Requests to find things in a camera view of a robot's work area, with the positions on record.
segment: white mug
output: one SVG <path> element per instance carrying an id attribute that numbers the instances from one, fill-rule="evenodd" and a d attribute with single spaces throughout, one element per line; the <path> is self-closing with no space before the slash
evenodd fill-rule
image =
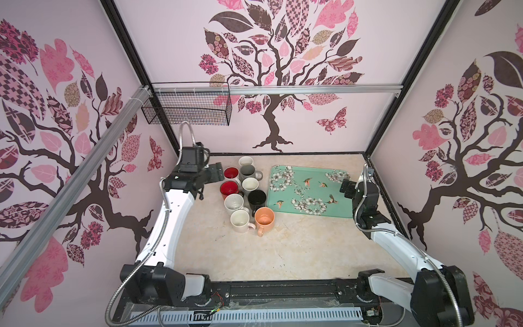
<path id="1" fill-rule="evenodd" d="M 243 196 L 241 196 L 240 194 L 228 195 L 225 198 L 223 205 L 225 206 L 227 213 L 230 215 L 232 215 L 232 213 L 237 210 L 245 210 L 248 213 L 251 212 L 251 210 L 249 208 L 246 208 L 243 206 Z"/>
<path id="2" fill-rule="evenodd" d="M 245 233 L 249 228 L 256 229 L 256 225 L 249 222 L 249 213 L 243 210 L 236 210 L 231 215 L 232 229 L 237 233 Z"/>
<path id="3" fill-rule="evenodd" d="M 254 177 L 248 177 L 243 180 L 242 187 L 245 195 L 249 195 L 251 191 L 256 190 L 259 187 L 260 183 Z"/>
<path id="4" fill-rule="evenodd" d="M 252 165 L 253 163 L 254 159 L 249 156 L 243 156 L 240 158 L 240 160 L 238 160 L 238 164 L 240 164 L 240 166 Z"/>

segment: black mug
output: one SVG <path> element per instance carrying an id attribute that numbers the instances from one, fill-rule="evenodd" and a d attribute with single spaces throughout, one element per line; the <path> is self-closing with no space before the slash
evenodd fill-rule
<path id="1" fill-rule="evenodd" d="M 265 203 L 267 201 L 267 195 L 264 191 L 256 189 L 249 193 L 249 195 L 247 196 L 247 201 L 249 202 L 249 206 L 252 209 L 252 215 L 254 217 L 254 213 L 256 212 L 256 210 L 265 206 Z"/>

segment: aluminum rail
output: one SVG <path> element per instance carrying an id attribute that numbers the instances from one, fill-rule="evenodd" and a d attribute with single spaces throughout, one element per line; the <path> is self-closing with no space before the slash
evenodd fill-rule
<path id="1" fill-rule="evenodd" d="M 162 92 L 224 92 L 227 87 L 173 87 L 170 83 L 165 87 L 154 83 L 154 91 Z M 399 93 L 403 85 L 400 84 L 357 84 L 357 85 L 306 85 L 306 86 L 232 86 L 229 88 L 231 95 L 257 95 L 257 94 L 325 94 L 325 93 Z"/>
<path id="2" fill-rule="evenodd" d="M 25 276 L 33 262 L 40 255 L 47 242 L 53 236 L 58 225 L 76 202 L 80 193 L 102 163 L 107 153 L 117 142 L 134 114 L 150 96 L 148 86 L 140 86 L 127 101 L 120 114 L 114 119 L 109 129 L 87 155 L 74 172 L 71 179 L 51 201 L 40 219 L 31 226 L 31 230 L 11 253 L 0 268 L 0 307 L 6 303 L 11 294 Z"/>

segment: table surface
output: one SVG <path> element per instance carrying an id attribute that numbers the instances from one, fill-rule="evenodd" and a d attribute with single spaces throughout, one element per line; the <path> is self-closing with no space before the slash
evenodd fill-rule
<path id="1" fill-rule="evenodd" d="M 210 163 L 238 167 L 239 158 L 213 156 Z M 341 169 L 357 180 L 365 163 L 360 154 L 252 158 L 264 174 L 260 189 L 265 192 L 274 165 Z M 220 184 L 207 184 L 205 199 L 197 199 L 187 216 L 175 255 L 175 269 L 181 273 L 208 274 L 213 281 L 331 279 L 357 278 L 362 270 L 379 268 L 394 277 L 408 277 L 384 249 L 356 229 L 352 219 L 276 212 L 275 227 L 263 237 L 252 229 L 236 233 Z M 382 199 L 378 205 L 389 217 Z"/>

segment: orange mug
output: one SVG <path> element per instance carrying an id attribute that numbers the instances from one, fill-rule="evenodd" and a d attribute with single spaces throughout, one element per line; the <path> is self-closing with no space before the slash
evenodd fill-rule
<path id="1" fill-rule="evenodd" d="M 256 210 L 254 219 L 256 220 L 259 237 L 262 237 L 264 233 L 270 231 L 274 227 L 274 212 L 270 208 L 261 207 Z"/>

